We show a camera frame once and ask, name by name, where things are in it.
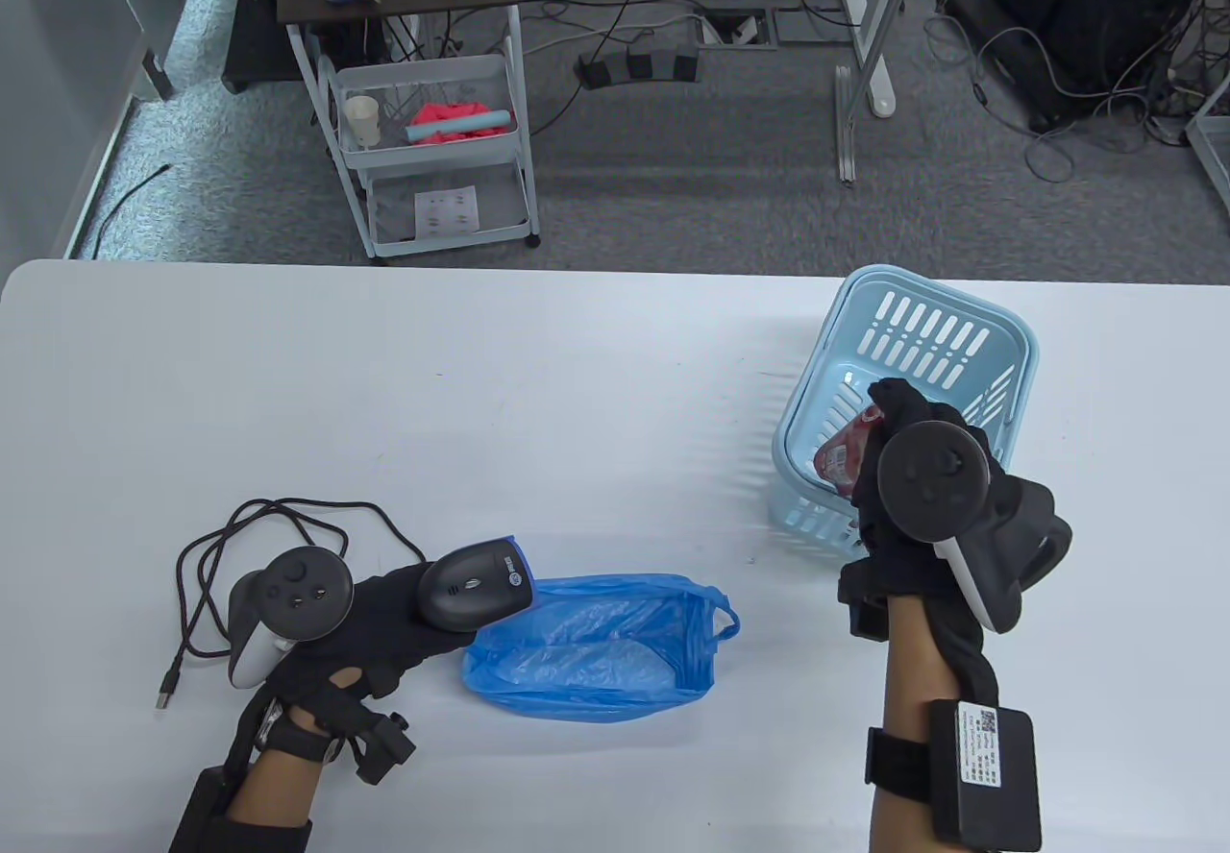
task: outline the white table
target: white table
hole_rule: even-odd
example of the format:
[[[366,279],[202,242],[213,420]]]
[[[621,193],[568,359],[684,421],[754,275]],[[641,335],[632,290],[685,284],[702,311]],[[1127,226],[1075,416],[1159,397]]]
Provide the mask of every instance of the white table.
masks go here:
[[[214,665],[154,711],[175,554],[246,497],[319,496],[380,502],[428,554],[514,532],[540,576],[686,574],[731,595],[743,633],[704,700],[613,726],[510,716],[466,694],[458,656],[428,662],[384,704],[419,752],[378,788],[331,767],[314,853],[863,851],[883,650],[849,638],[833,571],[763,502],[838,283],[18,270],[0,304],[0,849],[166,848],[246,699]],[[1038,731],[1047,849],[1224,851],[1230,428],[1200,411],[1230,288],[964,288],[1037,330],[1015,468],[1076,531],[990,650]],[[357,576],[405,563],[376,523],[343,524]],[[253,528],[224,588],[292,535]]]

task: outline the pink cloth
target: pink cloth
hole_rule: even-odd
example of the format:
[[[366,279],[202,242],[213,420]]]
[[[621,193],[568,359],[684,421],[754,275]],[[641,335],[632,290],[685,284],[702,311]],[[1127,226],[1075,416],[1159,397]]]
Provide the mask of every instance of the pink cloth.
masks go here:
[[[491,107],[486,103],[423,103],[423,110],[415,114],[415,119],[410,121],[412,127],[419,127],[424,123],[439,123],[439,121],[456,121],[461,119],[462,116],[478,116],[481,112],[491,112]],[[461,138],[483,138],[483,137],[499,137],[499,134],[508,133],[509,129],[497,128],[497,129],[474,129],[472,133],[439,133],[434,137],[427,137],[423,142],[416,143],[416,145],[439,145],[439,143],[456,143]]]

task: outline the floor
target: floor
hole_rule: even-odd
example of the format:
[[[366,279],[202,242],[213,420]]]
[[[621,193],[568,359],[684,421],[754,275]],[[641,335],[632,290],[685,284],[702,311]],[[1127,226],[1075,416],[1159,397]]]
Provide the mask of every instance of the floor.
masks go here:
[[[1103,121],[1098,142],[1140,151],[1068,138],[1071,181],[1037,180],[1022,159],[1027,140],[980,110],[967,71],[929,54],[932,5],[908,0],[893,28],[898,112],[861,121],[852,188],[838,182],[831,121],[831,68],[852,62],[847,46],[706,53],[697,85],[582,94],[535,138],[539,250],[507,242],[402,263],[840,274],[892,261],[945,278],[1230,283],[1228,215],[1191,150],[1141,146],[1140,133]],[[232,6],[189,1],[167,58],[178,94],[138,107],[97,209],[159,164],[173,166],[114,217],[100,256],[365,265],[303,85],[231,96],[219,84]],[[568,18],[605,26],[611,15]],[[658,6],[627,16],[662,18]],[[458,36],[485,48],[492,23],[480,15]],[[526,22],[528,46],[567,33]],[[528,59],[533,121],[571,94],[576,54],[577,44],[560,46]],[[1016,116],[1000,90],[988,94]]]

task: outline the usb connector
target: usb connector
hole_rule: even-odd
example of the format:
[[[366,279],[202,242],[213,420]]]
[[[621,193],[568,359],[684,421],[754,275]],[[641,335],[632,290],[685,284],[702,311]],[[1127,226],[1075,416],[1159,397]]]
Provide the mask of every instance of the usb connector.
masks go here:
[[[176,657],[175,662],[167,668],[167,672],[162,675],[162,686],[157,691],[157,703],[154,704],[155,709],[165,709],[167,703],[171,703],[175,688],[180,686],[180,665],[182,662],[182,657]]]

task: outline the black glove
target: black glove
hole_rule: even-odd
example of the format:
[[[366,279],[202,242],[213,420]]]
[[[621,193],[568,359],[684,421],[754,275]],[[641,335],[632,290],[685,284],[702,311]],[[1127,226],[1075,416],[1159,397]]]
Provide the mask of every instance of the black glove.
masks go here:
[[[357,667],[363,677],[346,692],[357,699],[379,699],[427,657],[474,643],[474,633],[444,633],[418,617],[418,581],[430,564],[399,567],[357,583],[342,625],[316,641],[300,641],[273,668],[266,681],[273,694],[285,705],[295,704],[320,691],[343,667]]]
[[[850,501],[859,510],[859,532],[871,555],[868,571],[875,590],[884,595],[954,598],[963,602],[948,563],[935,558],[930,543],[911,540],[900,532],[884,510],[876,475],[879,453],[897,432],[911,423],[943,420],[956,423],[978,441],[986,453],[993,479],[1002,475],[1004,470],[991,457],[983,428],[968,426],[953,406],[930,404],[905,379],[881,379],[867,389],[867,395],[879,405],[884,420],[867,437],[862,468]]]

